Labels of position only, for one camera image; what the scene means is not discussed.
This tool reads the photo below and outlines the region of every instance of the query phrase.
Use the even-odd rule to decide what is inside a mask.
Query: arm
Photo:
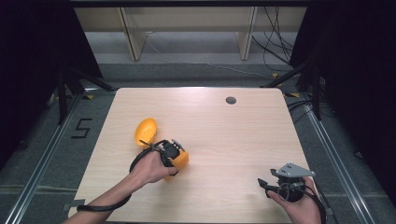
[[[314,182],[309,177],[303,177],[305,184],[314,189]],[[313,194],[310,189],[306,189],[307,192]],[[294,224],[320,224],[320,212],[318,206],[314,200],[304,195],[303,198],[295,203],[284,201],[277,195],[277,193],[269,190],[268,195],[282,206],[288,214],[290,220]]]
[[[177,172],[176,167],[165,167],[161,162],[160,154],[152,151],[142,158],[136,167],[125,176],[116,186],[93,200],[89,205],[105,206],[122,201],[128,195],[134,193],[138,189],[143,188],[148,183],[155,183],[167,175],[173,175]],[[104,223],[111,215],[109,212],[85,212],[75,213],[64,224],[71,223]]]

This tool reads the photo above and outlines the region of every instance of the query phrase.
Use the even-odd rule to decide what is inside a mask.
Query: floor
[[[263,33],[254,36],[266,44]],[[296,34],[282,36],[293,44]],[[233,33],[150,33],[138,62],[131,61],[122,33],[87,33],[87,37],[104,80],[118,87],[257,88],[273,80],[276,74],[282,75],[290,70],[289,66],[273,55],[263,54],[263,49],[255,42],[251,44],[248,60],[241,61]],[[269,48],[287,60],[283,49],[271,44]],[[296,93],[294,84],[297,79],[294,77],[279,88],[285,93]],[[60,129],[57,124],[59,108],[54,100],[26,139],[29,147],[16,151],[1,171],[0,220],[6,221],[26,186],[32,183],[35,177],[32,175],[37,174],[40,168],[37,165],[41,164],[43,155],[48,155],[48,163],[40,173],[33,194],[30,194],[29,203],[22,210],[20,223],[58,223],[67,218],[68,206],[74,200],[106,112],[114,98],[114,92],[97,90],[91,83],[84,83],[84,86],[89,91],[77,102],[76,98],[69,102],[74,107],[64,128]],[[309,92],[300,93],[299,97],[292,94],[288,96],[285,97],[286,103],[293,104],[305,97],[309,98]],[[317,122],[310,109],[309,104],[301,104],[292,109],[290,115],[307,161],[317,173],[316,182],[335,213],[335,216],[329,216],[328,223],[337,223],[335,220],[338,223],[394,223],[395,207],[364,160],[353,154],[353,143],[325,99],[321,102],[322,121]],[[90,125],[89,137],[73,138],[80,135],[76,130],[78,123],[87,118],[94,121],[84,121]],[[324,127],[328,138],[319,137],[320,127]],[[55,133],[59,134],[59,139],[52,138]],[[329,141],[330,146],[326,146],[324,143]],[[332,152],[335,152],[335,157],[339,158],[343,167],[334,163],[337,158],[334,159]],[[344,178],[348,180],[349,186],[341,181]],[[348,188],[358,194],[351,194]],[[361,204],[354,202],[355,199],[362,199],[363,205],[367,207],[363,209],[366,212],[359,211],[356,206]]]

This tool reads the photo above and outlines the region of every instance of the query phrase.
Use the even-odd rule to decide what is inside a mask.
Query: yellow object
[[[134,132],[134,140],[139,146],[145,146],[140,140],[150,144],[155,134],[157,133],[157,122],[155,119],[147,118],[144,119],[137,126],[136,131]]]
[[[180,155],[178,155],[174,160],[170,159],[172,164],[178,169],[181,170],[184,166],[189,162],[189,153],[185,150],[180,150]]]

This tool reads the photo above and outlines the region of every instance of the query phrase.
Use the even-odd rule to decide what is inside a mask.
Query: metal rail
[[[301,93],[301,96],[303,100],[309,100],[305,93]],[[366,201],[364,201],[359,189],[356,187],[355,183],[350,177],[347,168],[335,149],[334,144],[332,143],[330,136],[327,134],[322,122],[316,119],[311,105],[305,105],[305,111],[308,113],[308,117],[311,120],[311,123],[314,126],[315,131],[317,132],[330,161],[332,162],[332,166],[337,173],[338,178],[340,179],[341,184],[346,191],[346,195],[352,203],[359,220],[361,223],[376,223],[374,216],[370,213]]]
[[[30,176],[27,184],[24,186],[23,191],[21,192],[20,197],[12,206],[10,212],[8,213],[8,217],[6,219],[7,224],[16,224],[20,223],[21,219],[26,212],[26,209],[32,201],[33,196],[35,195],[35,190],[41,180],[41,177],[46,172],[50,161],[53,157],[56,148],[58,147],[61,139],[64,135],[64,130],[69,124],[69,121],[73,115],[74,110],[76,109],[79,101],[81,100],[82,95],[75,95],[70,103],[69,106],[69,113],[65,117],[64,121],[58,125],[55,130],[54,135],[49,141],[46,150],[44,151],[43,155],[41,156],[40,161],[38,162],[35,170],[33,171],[32,175]]]

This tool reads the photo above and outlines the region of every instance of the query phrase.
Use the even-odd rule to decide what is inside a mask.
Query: table surface
[[[230,105],[226,98],[236,103]],[[289,223],[257,178],[275,185],[270,169],[287,162],[308,169],[285,100],[278,89],[132,88],[118,90],[76,200],[90,202],[128,174],[143,149],[134,131],[155,118],[155,141],[176,139],[190,162],[134,193],[108,221]],[[69,216],[76,213],[72,208]]]

